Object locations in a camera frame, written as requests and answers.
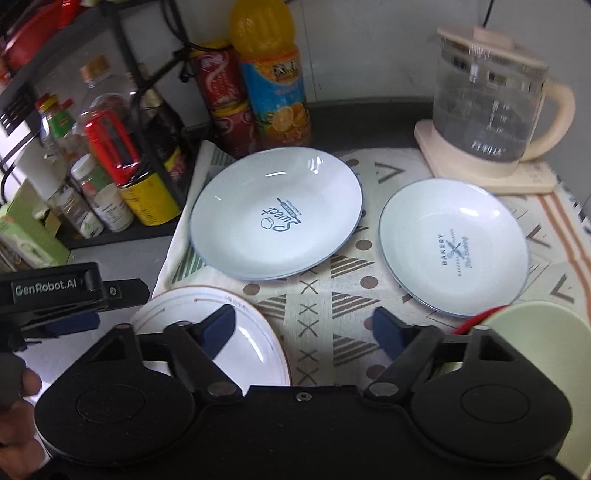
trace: plate with blue rim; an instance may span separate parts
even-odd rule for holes
[[[485,190],[458,180],[405,186],[379,220],[384,260],[404,290],[429,308],[472,317],[522,293],[529,270],[525,235]]]
[[[203,189],[190,236],[207,265],[241,280],[272,280],[334,254],[361,211],[359,181],[338,158],[276,148],[237,161]]]

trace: gray countertop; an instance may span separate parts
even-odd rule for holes
[[[333,153],[357,148],[417,147],[414,125],[431,117],[432,103],[422,99],[378,99],[364,103],[316,103],[310,106],[313,147]],[[104,280],[140,278],[153,291],[171,237],[151,238],[74,250],[71,263],[97,262]],[[44,386],[51,384],[80,355],[117,323],[127,322],[139,307],[100,314],[100,328],[46,340],[23,352]]]

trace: white plate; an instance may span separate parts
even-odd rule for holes
[[[529,255],[509,210],[457,180],[410,184],[379,220],[382,253],[400,285],[439,312],[471,317],[522,292]]]
[[[552,380],[569,399],[573,422],[556,459],[578,477],[591,471],[591,330],[549,301],[525,301],[483,322]]]
[[[246,394],[251,385],[291,385],[290,371],[279,340],[264,317],[239,297],[213,287],[181,287],[144,305],[131,319],[137,333],[159,333],[171,323],[199,323],[222,305],[236,310],[236,331],[215,364]]]
[[[361,186],[347,165],[312,148],[277,148],[217,175],[195,203],[190,232],[208,265],[271,280],[326,260],[360,216]]]

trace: finger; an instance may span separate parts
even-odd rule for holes
[[[10,410],[0,413],[0,443],[27,442],[35,436],[33,406],[24,400],[16,402]]]
[[[42,385],[41,377],[30,368],[27,368],[22,373],[22,390],[26,397],[37,395],[41,390]]]
[[[13,480],[27,478],[44,459],[45,451],[34,439],[0,449],[0,469]]]

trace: patterned tablecloth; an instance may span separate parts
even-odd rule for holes
[[[252,303],[281,339],[296,385],[366,386],[389,364],[372,336],[371,314],[384,306],[407,323],[451,331],[461,320],[423,306],[389,273],[378,251],[378,221],[386,201],[411,182],[431,177],[419,150],[367,149],[339,156],[358,176],[363,213],[346,245],[329,260],[280,280],[246,282],[208,267],[188,240],[191,208],[208,179],[232,162],[202,144],[189,201],[154,294],[172,287],[211,285]],[[530,272],[517,301],[549,300],[591,320],[591,224],[562,186],[545,196],[508,196],[530,248]]]

